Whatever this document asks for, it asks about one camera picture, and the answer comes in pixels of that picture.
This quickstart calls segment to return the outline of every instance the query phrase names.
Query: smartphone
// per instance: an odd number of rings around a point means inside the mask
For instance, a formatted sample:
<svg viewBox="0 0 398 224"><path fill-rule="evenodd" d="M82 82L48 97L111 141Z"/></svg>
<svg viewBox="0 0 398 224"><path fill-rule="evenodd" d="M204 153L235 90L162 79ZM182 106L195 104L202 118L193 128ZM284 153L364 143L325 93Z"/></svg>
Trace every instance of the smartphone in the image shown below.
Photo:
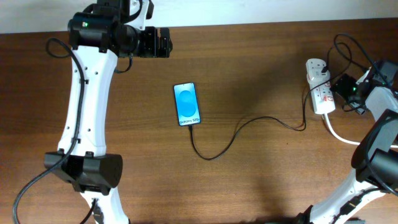
<svg viewBox="0 0 398 224"><path fill-rule="evenodd" d="M179 125L186 126L200 123L195 85L193 83L175 85L174 97Z"/></svg>

